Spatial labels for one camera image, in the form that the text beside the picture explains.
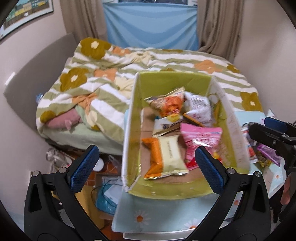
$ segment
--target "pink pillow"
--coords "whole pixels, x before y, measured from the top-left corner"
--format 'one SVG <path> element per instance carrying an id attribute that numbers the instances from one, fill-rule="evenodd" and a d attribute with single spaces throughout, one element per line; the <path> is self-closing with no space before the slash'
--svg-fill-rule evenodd
<path id="1" fill-rule="evenodd" d="M 51 129 L 67 129 L 69 131 L 71 127 L 78 122 L 82 122 L 80 115 L 78 115 L 75 109 L 70 109 L 69 111 L 49 120 L 45 125 Z"/>

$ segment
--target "red snack bag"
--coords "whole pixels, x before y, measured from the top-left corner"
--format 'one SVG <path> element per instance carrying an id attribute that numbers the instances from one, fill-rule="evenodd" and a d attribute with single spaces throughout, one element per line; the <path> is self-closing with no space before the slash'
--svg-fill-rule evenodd
<path id="1" fill-rule="evenodd" d="M 188 170 L 198 167 L 194 154 L 199 146 L 204 146 L 214 158 L 219 159 L 216 149 L 221 139 L 222 128 L 207 128 L 181 123 L 181 133 L 187 146 L 185 163 Z"/>

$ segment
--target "striped blanket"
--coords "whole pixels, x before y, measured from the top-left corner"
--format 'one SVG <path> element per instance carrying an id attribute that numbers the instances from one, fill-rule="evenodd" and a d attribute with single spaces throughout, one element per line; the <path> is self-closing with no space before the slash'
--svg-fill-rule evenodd
<path id="1" fill-rule="evenodd" d="M 48 120 L 80 106 L 84 109 L 81 119 L 90 129 L 102 131 L 122 143 L 124 113 L 137 72 L 161 70 L 215 76 L 234 110 L 262 111 L 257 90 L 235 66 L 221 57 L 188 50 L 122 49 L 99 39 L 86 38 L 38 104 L 39 133 L 42 135 Z"/>

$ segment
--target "power outlet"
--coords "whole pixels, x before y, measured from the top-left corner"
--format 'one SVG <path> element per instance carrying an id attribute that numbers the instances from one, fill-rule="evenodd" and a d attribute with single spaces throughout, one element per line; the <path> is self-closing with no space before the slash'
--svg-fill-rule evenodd
<path id="1" fill-rule="evenodd" d="M 33 175 L 33 172 L 34 172 L 34 171 L 30 171 L 30 173 L 29 173 L 29 174 L 30 174 L 30 176 L 29 176 L 28 185 L 30 184 L 30 180 L 31 180 L 31 177 L 32 177 L 32 175 Z"/>

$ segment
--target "bolt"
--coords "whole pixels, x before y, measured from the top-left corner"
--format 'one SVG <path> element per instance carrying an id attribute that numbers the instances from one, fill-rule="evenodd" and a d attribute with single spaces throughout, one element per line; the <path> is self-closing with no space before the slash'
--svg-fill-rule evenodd
<path id="1" fill-rule="evenodd" d="M 59 173 L 65 173 L 67 171 L 67 168 L 66 167 L 61 167 L 59 169 Z"/>
<path id="2" fill-rule="evenodd" d="M 39 174 L 39 171 L 34 171 L 32 175 L 33 175 L 34 177 L 36 177 L 36 176 L 38 176 L 38 174 Z"/>
<path id="3" fill-rule="evenodd" d="M 234 174 L 234 173 L 235 173 L 235 170 L 234 170 L 233 168 L 228 168 L 228 169 L 227 169 L 227 172 L 228 172 L 229 174 Z"/>
<path id="4" fill-rule="evenodd" d="M 262 174 L 261 174 L 260 172 L 255 172 L 255 175 L 256 175 L 257 177 L 261 177 L 261 176 L 262 176 Z"/>

